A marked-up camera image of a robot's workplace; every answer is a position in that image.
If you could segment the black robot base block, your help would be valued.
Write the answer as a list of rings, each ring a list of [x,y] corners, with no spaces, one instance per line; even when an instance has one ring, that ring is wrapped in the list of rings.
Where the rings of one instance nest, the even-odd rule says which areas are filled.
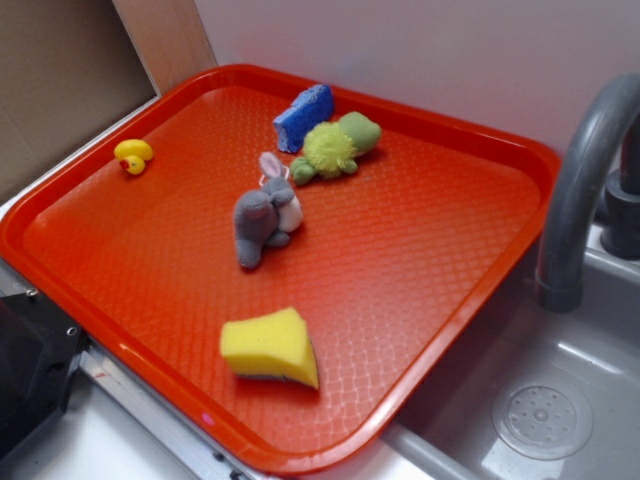
[[[1,462],[65,413],[86,345],[83,328],[44,293],[1,298]]]

